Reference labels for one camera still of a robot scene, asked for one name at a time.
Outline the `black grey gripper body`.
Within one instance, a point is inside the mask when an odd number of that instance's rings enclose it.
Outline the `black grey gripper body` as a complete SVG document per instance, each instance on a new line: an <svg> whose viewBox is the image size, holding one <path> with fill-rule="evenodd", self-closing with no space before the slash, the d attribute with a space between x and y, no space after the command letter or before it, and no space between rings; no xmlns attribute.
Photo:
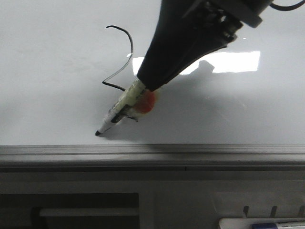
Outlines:
<svg viewBox="0 0 305 229"><path fill-rule="evenodd" d="M185 41L233 41L244 24L258 27L270 0L192 0L183 13Z"/></svg>

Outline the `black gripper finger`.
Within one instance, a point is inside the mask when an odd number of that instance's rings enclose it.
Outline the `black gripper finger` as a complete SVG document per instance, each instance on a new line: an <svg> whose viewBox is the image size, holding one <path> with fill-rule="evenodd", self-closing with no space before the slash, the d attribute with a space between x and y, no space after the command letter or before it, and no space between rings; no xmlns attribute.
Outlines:
<svg viewBox="0 0 305 229"><path fill-rule="evenodd" d="M161 7L152 38L152 90L236 39L238 19L219 7Z"/></svg>
<svg viewBox="0 0 305 229"><path fill-rule="evenodd" d="M146 87L161 87L202 55L203 41L183 39L188 0L163 0L156 30L137 77Z"/></svg>

